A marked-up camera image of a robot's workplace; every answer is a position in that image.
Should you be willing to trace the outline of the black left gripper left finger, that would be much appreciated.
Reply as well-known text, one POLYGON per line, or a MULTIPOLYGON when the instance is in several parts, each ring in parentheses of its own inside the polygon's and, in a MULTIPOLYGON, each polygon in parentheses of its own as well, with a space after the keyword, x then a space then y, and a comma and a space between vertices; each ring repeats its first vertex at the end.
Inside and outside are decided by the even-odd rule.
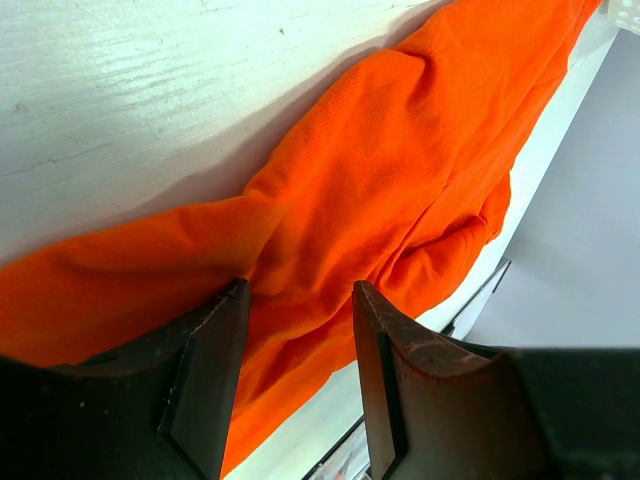
POLYGON ((1 361, 5 479, 217 479, 246 345, 248 282, 71 366, 1 361))

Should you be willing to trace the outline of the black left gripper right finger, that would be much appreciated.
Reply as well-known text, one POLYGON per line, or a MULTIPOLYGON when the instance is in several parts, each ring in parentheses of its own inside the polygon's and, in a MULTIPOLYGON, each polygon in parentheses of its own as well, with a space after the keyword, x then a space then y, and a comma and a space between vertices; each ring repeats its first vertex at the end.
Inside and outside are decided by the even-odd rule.
POLYGON ((352 299, 373 478, 638 477, 637 350, 477 345, 352 299))

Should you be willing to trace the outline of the orange t-shirt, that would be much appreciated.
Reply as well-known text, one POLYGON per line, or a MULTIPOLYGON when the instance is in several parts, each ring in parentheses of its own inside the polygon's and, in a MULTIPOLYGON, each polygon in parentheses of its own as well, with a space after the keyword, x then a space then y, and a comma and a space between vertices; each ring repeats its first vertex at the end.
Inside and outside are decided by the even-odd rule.
POLYGON ((594 1, 455 1, 345 72, 239 195, 42 248, 1 271, 1 350, 75 364, 251 287, 222 470, 355 359, 353 284, 416 317, 501 232, 510 173, 594 1))

